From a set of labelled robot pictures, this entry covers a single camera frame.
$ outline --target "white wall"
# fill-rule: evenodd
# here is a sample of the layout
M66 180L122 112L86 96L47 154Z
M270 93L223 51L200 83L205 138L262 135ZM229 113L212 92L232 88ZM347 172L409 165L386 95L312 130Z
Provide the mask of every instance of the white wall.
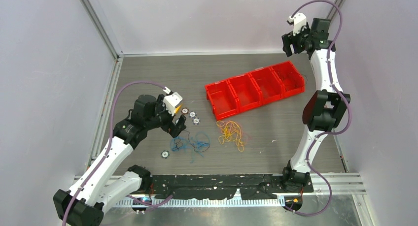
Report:
M56 226L114 61L79 0L0 0L0 221Z
M353 108L340 142L383 226L418 221L417 11L416 0L346 0L336 43Z
M307 1L99 0L125 54L281 51L287 17ZM326 17L329 9L305 12Z

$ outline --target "red storage tray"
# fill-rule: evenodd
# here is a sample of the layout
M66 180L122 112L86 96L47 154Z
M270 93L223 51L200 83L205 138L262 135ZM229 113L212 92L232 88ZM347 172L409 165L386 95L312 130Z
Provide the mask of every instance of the red storage tray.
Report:
M224 80L205 86L206 98L212 104L212 112L217 120L238 113L238 97Z
M230 78L228 81L238 96L238 111L240 113L262 105L261 97L263 95L249 74Z
M272 65L270 68L284 84L284 98L294 96L305 91L305 81L290 61Z
M270 67L252 71L249 74L253 77L261 90L262 104L268 104L284 97L284 84L274 76Z
M217 120L305 91L305 81L290 61L205 86Z

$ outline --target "gray table surface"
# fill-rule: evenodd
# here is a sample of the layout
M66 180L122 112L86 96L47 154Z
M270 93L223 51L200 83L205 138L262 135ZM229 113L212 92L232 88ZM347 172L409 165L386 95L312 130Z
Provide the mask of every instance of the gray table surface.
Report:
M197 113L201 122L193 125L187 119L191 135L203 131L210 137L210 148L203 157L191 151L172 152L171 137L160 129L148 132L136 150L119 166L115 175L123 175L131 165L147 167L152 174L241 174L281 173L295 153L304 125L302 111L315 91L315 79L306 54L290 57L306 81L306 89L299 94L245 113L226 118L238 122L250 136L244 152L233 143L220 145L219 128L206 100L204 86L259 67L289 60L285 54L194 55L127 57L124 59L116 90L136 80L163 84L184 98L184 107ZM162 91L151 85L134 85L126 89L118 100L115 122L124 119L141 94L157 96ZM167 150L170 156L161 158ZM321 172L342 172L343 166L334 138L327 137L319 149L313 165Z

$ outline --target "cable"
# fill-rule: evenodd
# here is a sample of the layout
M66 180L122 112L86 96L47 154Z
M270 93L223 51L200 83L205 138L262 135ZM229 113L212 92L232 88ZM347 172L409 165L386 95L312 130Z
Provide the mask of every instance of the cable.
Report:
M235 142L239 152L244 152L245 142L241 141L243 132L240 125L234 121L217 121L216 125L221 129L222 135L218 137L218 141L221 145L227 142Z
M294 210L292 210L291 208L289 208L289 207L287 207L287 206L285 206L285 208L287 209L287 210L289 210L289 211L293 211L295 214L297 214L297 215L302 215L302 216L316 216L316 215L319 215L319 214L321 214L321 213L323 213L325 210L327 210L328 209L328 207L330 206L330 204L331 204L331 201L332 201L332 189L331 189L331 184L328 182L328 180L322 175L322 174L320 174L320 172L318 171L318 170L316 170L312 165L311 165L311 163L309 162L309 154L311 153L311 150L312 150L312 148L314 147L314 145L315 145L315 143L316 143L316 141L318 140L318 138L320 138L321 136L323 136L323 135L327 135L327 134L329 134L329 135L339 135L339 134L341 134L341 133L344 133L345 131L347 131L347 129L350 127L350 125L351 125L351 116L352 116L352 113L351 113L351 106L350 106L350 104L348 103L348 101L347 101L347 99L344 97L344 95L343 95L343 93L341 93L338 89L337 89L337 87L334 85L334 78L332 77L332 69L331 69L331 60L330 60L330 54L331 54L331 48L332 48L332 46L334 46L334 44L335 44L335 41L337 40L337 38L338 38L338 35L340 34L340 31L341 31L341 27L342 27L342 25L343 25L343 15L342 15L342 13L341 13L341 10L338 8L338 6L336 6L333 2L331 2L331 1L329 1L329 0L313 0L313 1L310 1L310 2L308 2L308 3L305 3L305 4L303 4L302 6L300 6L293 14L292 14L292 17L294 17L295 16L295 14L299 11L299 10L301 10L303 7L305 7L306 5L308 5L308 4L311 4L311 3L316 3L316 2L325 2L325 3L328 3L328 4L330 4L330 5L332 5L337 11L338 11L338 14L339 14L339 16L340 16L340 24L339 24L339 26L338 26L338 30L337 30L337 33L335 34L335 37L334 37L334 40L332 40L332 42L331 42L331 44L329 45L329 48L328 48L328 51L327 51L327 65L328 65L328 74L329 74L329 79L330 79L330 82L331 82L331 87L337 92L337 94L341 97L341 99L343 100L343 102L344 102L344 104L346 105L346 107L347 107L347 111L348 111L348 121L347 121L347 125L341 130L341 131L338 131L338 132L331 132L331 131L326 131L326 132L323 132L323 133L320 133L319 135L317 135L316 137L315 137L315 139L313 140L313 142L311 143L311 145L309 146L309 149L308 149L308 151L307 151L307 153L306 153L306 163L307 163L307 165L308 165L308 167L314 172L314 173L316 173L319 177L321 177L325 182L326 182L326 184L328 185L328 189L329 189L329 199L328 199L328 202L326 203L326 205L325 205L325 207L322 209L322 210L320 210L320 211L318 211L318 212L316 212L316 213L312 213L312 214L308 214L308 213L302 213L302 212L298 212L298 211L294 211Z
M149 192L148 192L148 196L149 198L152 200L151 195L154 194L154 184L151 183L151 185L149 186Z
M112 108L110 110L110 128L109 128L109 144L107 146L107 149L104 153L104 155L102 156L102 158L100 159L99 163L94 167L94 169L90 172L90 174L86 177L86 179L84 179L84 181L81 183L80 187L78 187L77 191L74 193L74 195L72 196L66 210L63 216L63 223L62 226L66 226L67 225L67 218L68 218L68 214L70 212L70 209L72 207L72 205L74 204L75 199L77 198L78 194L80 194L80 191L83 189L83 187L87 184L87 182L90 180L90 178L93 176L93 174L97 171L97 169L99 169L100 165L102 165L102 163L105 161L106 156L109 154L111 146L112 146L112 139L113 139L113 118L114 118L114 112L115 112L115 106L116 103L119 99L120 94L122 93L122 91L124 91L126 88L130 87L131 85L134 84L151 84L154 86L157 86L163 90L167 90L167 87L160 85L158 83L155 82L149 82L149 81L135 81L135 82L130 82L128 84L126 84L125 86L123 86L119 92L115 95L113 104L112 104Z
M126 197L129 197L130 199L134 200L135 202L137 202L137 203L139 203L139 204L141 204L141 205L148 206L148 207L151 207L151 208L157 208L157 207L162 206L162 205L164 205L165 203L169 202L169 201L173 198L173 195L168 196L165 200L161 201L161 203L158 203L158 204L156 204L156 205L153 205L153 204L148 204L148 203L142 202L142 201L140 201L140 200L136 199L135 197L133 197L133 196L131 196L131 195L127 195Z
M195 138L190 137L190 132L189 131L187 131L187 130L184 130L184 131L188 132L187 139L182 138L180 136L173 138L170 142L170 149L173 152L180 151L180 150L187 150L187 149L192 150L192 161L191 161L191 163L193 163L194 162L194 152L197 152L200 156L204 157L202 153L209 149L210 138L203 131L198 132L195 135ZM199 140L199 135L205 136L208 139L208 141L207 142L200 141Z
M301 188L300 195L301 195L301 201L303 201L303 187Z

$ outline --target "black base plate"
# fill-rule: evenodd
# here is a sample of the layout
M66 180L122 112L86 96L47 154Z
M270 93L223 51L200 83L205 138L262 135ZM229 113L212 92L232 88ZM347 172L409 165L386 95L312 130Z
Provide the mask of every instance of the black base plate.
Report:
M276 199L274 193L289 193L280 187L281 175L273 174L206 174L206 175L153 175L155 198L165 199L231 199L240 189L241 199ZM304 187L312 193L312 184Z

